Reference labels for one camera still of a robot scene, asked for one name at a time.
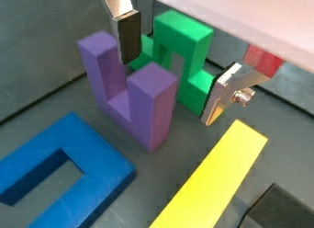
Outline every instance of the yellow rectangular bar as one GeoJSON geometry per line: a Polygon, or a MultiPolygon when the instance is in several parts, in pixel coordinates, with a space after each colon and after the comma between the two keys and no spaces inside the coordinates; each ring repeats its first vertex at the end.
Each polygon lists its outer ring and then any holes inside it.
{"type": "Polygon", "coordinates": [[[211,228],[267,142],[236,120],[149,228],[211,228]]]}

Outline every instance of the green block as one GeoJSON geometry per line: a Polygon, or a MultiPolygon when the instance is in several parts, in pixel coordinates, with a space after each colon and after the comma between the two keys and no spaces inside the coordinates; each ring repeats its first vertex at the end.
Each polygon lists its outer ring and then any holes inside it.
{"type": "Polygon", "coordinates": [[[139,70],[151,61],[169,70],[172,53],[184,58],[178,101],[200,116],[214,76],[202,68],[214,30],[184,14],[169,10],[155,17],[153,39],[141,35],[141,55],[129,64],[139,70]]]}
{"type": "Polygon", "coordinates": [[[152,41],[152,39],[141,34],[141,54],[129,63],[129,67],[133,70],[141,69],[152,61],[152,49],[153,49],[153,41],[152,41]]]}

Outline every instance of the blue block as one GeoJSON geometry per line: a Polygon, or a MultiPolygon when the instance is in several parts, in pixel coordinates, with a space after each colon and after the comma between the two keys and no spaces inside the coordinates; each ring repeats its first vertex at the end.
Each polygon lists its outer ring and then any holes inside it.
{"type": "Polygon", "coordinates": [[[73,114],[0,162],[0,201],[17,200],[67,161],[83,177],[28,227],[88,227],[135,178],[135,168],[73,114]]]}

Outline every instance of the purple u-shaped block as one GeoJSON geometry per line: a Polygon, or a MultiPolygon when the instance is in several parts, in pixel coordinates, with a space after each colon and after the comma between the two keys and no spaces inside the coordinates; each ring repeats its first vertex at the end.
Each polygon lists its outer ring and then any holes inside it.
{"type": "Polygon", "coordinates": [[[151,153],[169,131],[178,79],[148,63],[125,77],[116,40],[100,31],[79,41],[83,64],[99,108],[151,153]]]}

